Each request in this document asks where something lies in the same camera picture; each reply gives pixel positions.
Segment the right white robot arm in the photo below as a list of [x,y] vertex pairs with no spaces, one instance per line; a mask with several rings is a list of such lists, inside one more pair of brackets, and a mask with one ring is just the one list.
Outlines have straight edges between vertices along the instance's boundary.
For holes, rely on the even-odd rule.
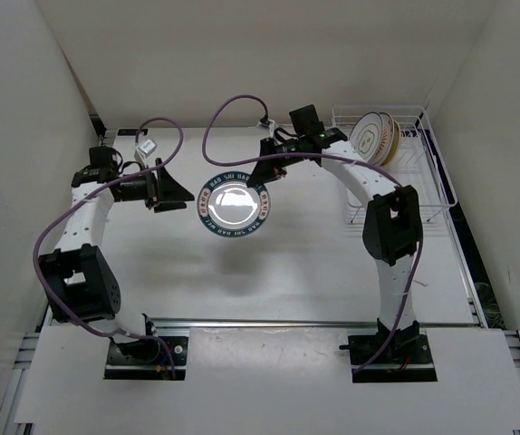
[[292,111],[294,135],[260,141],[248,187],[281,179],[287,167],[311,160],[337,178],[364,208],[362,241],[375,260],[380,287],[376,333],[382,359],[395,363],[419,337],[410,290],[423,248],[419,195],[384,169],[367,162],[338,128],[325,128],[312,105]]

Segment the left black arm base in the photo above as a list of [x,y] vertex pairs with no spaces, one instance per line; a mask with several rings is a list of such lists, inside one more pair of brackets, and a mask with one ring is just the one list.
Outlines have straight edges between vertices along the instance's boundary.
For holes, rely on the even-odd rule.
[[110,343],[103,377],[124,381],[184,381],[187,372],[187,335],[167,335],[171,356],[152,340]]

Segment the green rimmed white plate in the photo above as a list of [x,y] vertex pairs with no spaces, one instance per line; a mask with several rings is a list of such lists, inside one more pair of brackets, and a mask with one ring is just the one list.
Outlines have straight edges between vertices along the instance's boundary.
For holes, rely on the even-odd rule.
[[197,195],[197,215],[202,225],[219,237],[247,237],[268,219],[270,194],[264,184],[248,187],[250,175],[228,171],[209,179]]

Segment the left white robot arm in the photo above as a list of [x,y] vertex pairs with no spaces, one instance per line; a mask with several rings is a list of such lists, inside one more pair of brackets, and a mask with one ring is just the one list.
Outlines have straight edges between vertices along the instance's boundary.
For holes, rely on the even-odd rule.
[[155,212],[186,208],[194,195],[174,180],[158,159],[150,171],[136,152],[139,175],[125,175],[128,162],[114,148],[95,146],[90,162],[72,179],[75,211],[67,218],[53,251],[37,257],[38,271],[53,318],[60,324],[91,326],[101,321],[113,326],[104,337],[124,354],[141,363],[169,360],[171,351],[158,337],[146,314],[122,307],[119,283],[101,252],[108,215],[116,203],[140,201]]

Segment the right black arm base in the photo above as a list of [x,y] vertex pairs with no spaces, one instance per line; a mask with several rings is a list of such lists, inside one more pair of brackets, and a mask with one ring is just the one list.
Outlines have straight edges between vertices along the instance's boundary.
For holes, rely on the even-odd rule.
[[436,382],[438,376],[428,337],[395,348],[390,344],[373,362],[360,369],[379,349],[383,340],[376,334],[349,335],[339,350],[349,354],[353,383]]

